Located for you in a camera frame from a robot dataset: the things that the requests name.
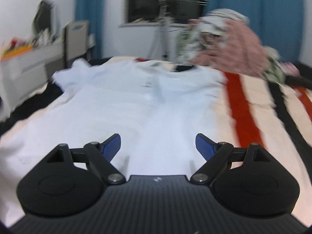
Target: white cabinet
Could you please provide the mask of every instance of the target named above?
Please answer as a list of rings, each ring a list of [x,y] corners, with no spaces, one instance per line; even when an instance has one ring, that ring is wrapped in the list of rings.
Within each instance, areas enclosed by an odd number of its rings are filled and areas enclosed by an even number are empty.
[[[0,62],[0,96],[5,117],[47,82],[45,65],[62,58],[62,54],[62,43],[58,42]]]

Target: blue gripper pad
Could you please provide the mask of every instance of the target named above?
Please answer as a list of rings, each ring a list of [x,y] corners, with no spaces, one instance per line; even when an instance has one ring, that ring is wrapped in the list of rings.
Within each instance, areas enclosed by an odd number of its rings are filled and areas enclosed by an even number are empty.
[[[105,142],[101,143],[99,150],[107,161],[112,161],[121,147],[121,137],[119,134],[114,134]]]
[[[211,159],[216,153],[217,144],[203,134],[198,134],[196,136],[195,145],[196,149],[206,161]]]

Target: white wall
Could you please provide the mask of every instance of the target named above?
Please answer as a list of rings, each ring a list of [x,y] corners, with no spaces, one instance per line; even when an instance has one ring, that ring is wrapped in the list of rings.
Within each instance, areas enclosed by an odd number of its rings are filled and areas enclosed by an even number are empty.
[[[305,26],[300,61],[312,67],[312,0],[304,0]]]
[[[151,47],[155,26],[120,27],[126,22],[127,0],[105,0],[104,7],[104,57],[115,55],[138,56],[147,58]],[[174,59],[175,37],[178,31],[169,33],[170,60]],[[161,58],[160,45],[155,51],[154,59]]]
[[[32,21],[41,0],[0,0],[0,46],[12,37],[32,35]],[[74,19],[75,0],[52,0],[60,12],[61,26]]]

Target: red stripe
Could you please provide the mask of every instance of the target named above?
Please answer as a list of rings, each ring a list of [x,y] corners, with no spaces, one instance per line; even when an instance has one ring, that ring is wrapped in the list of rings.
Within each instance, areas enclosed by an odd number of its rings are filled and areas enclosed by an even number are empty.
[[[249,109],[249,103],[245,98],[240,76],[225,72],[227,77],[227,94],[230,108],[232,109],[232,118],[235,119],[235,129],[238,135],[238,141],[243,148],[247,148],[250,143],[259,143],[264,146],[260,131],[255,125]]]
[[[150,61],[149,59],[144,59],[144,58],[137,58],[135,59],[137,62],[142,62],[142,61]]]
[[[303,87],[296,87],[294,89],[298,90],[301,93],[298,99],[301,101],[301,103],[305,107],[305,110],[307,114],[309,115],[310,120],[312,121],[312,102],[307,95],[306,89]]]

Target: black stripe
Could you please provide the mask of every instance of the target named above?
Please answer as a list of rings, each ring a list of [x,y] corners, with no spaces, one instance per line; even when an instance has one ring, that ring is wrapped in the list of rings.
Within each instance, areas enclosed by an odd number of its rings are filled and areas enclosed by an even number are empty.
[[[10,130],[16,122],[27,119],[39,109],[46,108],[62,94],[62,90],[56,84],[49,82],[43,93],[37,94],[26,100],[11,113],[10,118],[5,122],[0,123],[0,137]]]
[[[297,128],[296,123],[288,113],[280,86],[277,83],[270,82],[268,82],[268,85],[276,105],[274,109],[277,117],[284,123],[285,130],[289,134],[289,137],[291,138],[303,163],[305,164],[305,168],[307,169],[308,175],[310,177],[310,183],[312,184],[312,148],[302,137],[302,134]]]
[[[304,77],[286,76],[285,84],[292,87],[303,87],[312,90],[312,81]]]
[[[297,67],[302,77],[312,80],[312,66],[308,66],[301,62],[295,62],[294,65]]]

